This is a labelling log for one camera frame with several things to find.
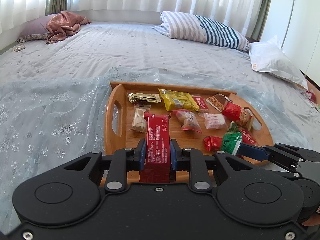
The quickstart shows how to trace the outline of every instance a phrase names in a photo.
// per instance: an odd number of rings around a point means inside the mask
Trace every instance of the purple pillow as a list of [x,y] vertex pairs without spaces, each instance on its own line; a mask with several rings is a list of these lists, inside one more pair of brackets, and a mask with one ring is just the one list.
[[29,21],[26,23],[24,29],[20,33],[17,42],[25,42],[31,40],[46,40],[49,36],[49,32],[45,27],[47,23],[57,14],[49,14],[47,16]]

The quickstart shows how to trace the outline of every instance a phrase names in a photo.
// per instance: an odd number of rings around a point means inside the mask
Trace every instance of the pillow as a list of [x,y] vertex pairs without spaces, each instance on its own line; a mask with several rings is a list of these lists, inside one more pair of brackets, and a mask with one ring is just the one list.
[[20,33],[17,42],[25,42],[31,40],[46,40],[49,36],[49,31],[45,27],[46,24],[57,14],[49,14],[26,23],[25,28]]
[[172,39],[199,41],[241,51],[250,49],[250,43],[241,33],[207,17],[183,12],[161,12],[160,19],[164,23],[153,29]]
[[306,79],[282,52],[277,36],[266,42],[251,43],[249,55],[254,71],[267,72],[308,90]]

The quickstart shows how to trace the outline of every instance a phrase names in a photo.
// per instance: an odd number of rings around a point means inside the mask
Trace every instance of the pink cloth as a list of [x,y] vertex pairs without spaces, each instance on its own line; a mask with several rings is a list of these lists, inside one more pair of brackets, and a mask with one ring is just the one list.
[[67,36],[75,35],[80,30],[80,25],[89,24],[91,21],[87,17],[79,14],[61,11],[54,16],[46,25],[50,35],[46,44],[63,41]]

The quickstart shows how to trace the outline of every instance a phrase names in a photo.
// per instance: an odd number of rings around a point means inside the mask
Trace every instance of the green candy wrapper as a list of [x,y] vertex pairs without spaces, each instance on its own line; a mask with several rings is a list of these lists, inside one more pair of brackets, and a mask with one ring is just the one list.
[[242,142],[242,134],[235,122],[231,122],[229,130],[222,138],[221,150],[236,155]]

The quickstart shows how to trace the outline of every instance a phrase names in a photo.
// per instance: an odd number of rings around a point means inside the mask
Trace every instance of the yellow snack package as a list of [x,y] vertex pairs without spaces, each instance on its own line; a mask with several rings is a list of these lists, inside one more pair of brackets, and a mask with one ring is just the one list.
[[196,112],[199,111],[198,104],[189,93],[171,91],[167,89],[159,89],[159,92],[160,96],[163,98],[165,109],[167,111],[181,108]]

